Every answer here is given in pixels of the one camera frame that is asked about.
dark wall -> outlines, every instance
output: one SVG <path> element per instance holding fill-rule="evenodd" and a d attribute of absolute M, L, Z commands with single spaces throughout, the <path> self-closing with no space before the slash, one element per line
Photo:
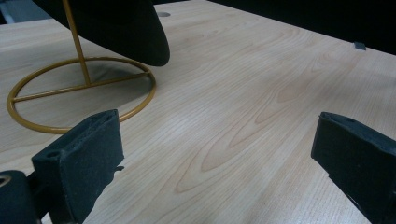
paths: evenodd
<path fill-rule="evenodd" d="M 390 0 L 211 1 L 396 55 L 396 4 Z"/>

metal rod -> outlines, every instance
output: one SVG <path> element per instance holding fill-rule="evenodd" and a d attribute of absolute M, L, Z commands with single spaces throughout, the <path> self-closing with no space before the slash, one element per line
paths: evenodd
<path fill-rule="evenodd" d="M 67 21 L 69 22 L 69 28 L 70 28 L 70 31 L 72 32 L 73 40 L 75 42 L 75 46 L 76 46 L 76 50 L 77 50 L 77 54 L 78 54 L 78 60 L 79 60 L 79 63 L 81 64 L 81 69 L 82 69 L 82 73 L 84 75 L 85 84 L 87 86 L 91 86 L 90 75 L 88 74 L 87 64 L 85 64 L 84 54 L 82 53 L 81 44 L 80 44 L 79 38 L 78 38 L 77 27 L 76 27 L 75 21 L 73 19 L 73 14 L 72 14 L 72 10 L 70 8 L 69 1 L 63 0 L 63 3 L 64 3 L 64 12 L 66 13 Z"/>

small black object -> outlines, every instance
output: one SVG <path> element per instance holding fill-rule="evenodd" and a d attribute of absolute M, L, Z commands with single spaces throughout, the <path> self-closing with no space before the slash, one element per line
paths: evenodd
<path fill-rule="evenodd" d="M 53 223 L 82 223 L 122 160 L 117 110 L 84 119 L 33 156 L 27 178 L 0 173 L 0 223 L 36 223 L 47 212 Z"/>
<path fill-rule="evenodd" d="M 372 223 L 396 223 L 396 142 L 322 112 L 311 157 Z"/>
<path fill-rule="evenodd" d="M 361 43 L 361 42 L 355 42 L 353 44 L 355 45 L 355 49 L 366 50 L 366 46 L 363 43 Z"/>

wood grain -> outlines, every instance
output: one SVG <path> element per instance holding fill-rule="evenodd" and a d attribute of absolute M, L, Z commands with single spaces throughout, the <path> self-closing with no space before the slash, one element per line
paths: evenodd
<path fill-rule="evenodd" d="M 310 150 L 321 111 L 396 138 L 396 57 L 203 0 L 156 8 L 171 14 L 160 18 L 171 60 L 151 67 L 153 101 L 120 125 L 125 169 L 86 223 L 368 223 Z M 87 56 L 115 55 L 82 45 Z M 36 69 L 75 57 L 69 31 L 56 21 L 0 26 L 0 170 L 29 174 L 30 158 L 59 137 L 12 120 L 7 94 Z M 89 67 L 98 78 L 126 69 Z M 78 77 L 66 67 L 24 91 Z M 32 120 L 73 125 L 128 109 L 146 85 L 74 92 L 19 109 Z"/>

black object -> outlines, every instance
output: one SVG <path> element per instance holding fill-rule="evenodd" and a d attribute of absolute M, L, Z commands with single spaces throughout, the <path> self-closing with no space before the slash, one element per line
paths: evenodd
<path fill-rule="evenodd" d="M 34 0 L 53 19 L 69 27 L 62 0 Z M 169 46 L 149 0 L 69 0 L 78 34 L 141 63 L 162 66 Z"/>
<path fill-rule="evenodd" d="M 372 223 L 396 223 L 396 142 L 354 119 L 322 112 L 311 152 Z"/>
<path fill-rule="evenodd" d="M 1 13 L 1 11 L 0 11 L 0 25 L 2 25 L 2 24 L 6 24 L 6 20 L 4 19 L 4 16 L 3 16 L 3 14 Z"/>
<path fill-rule="evenodd" d="M 366 50 L 366 46 L 363 43 L 361 43 L 361 42 L 355 42 L 353 44 L 355 45 L 355 49 Z"/>
<path fill-rule="evenodd" d="M 35 171 L 0 173 L 0 223 L 82 223 L 123 160 L 117 110 L 84 119 L 33 156 Z"/>

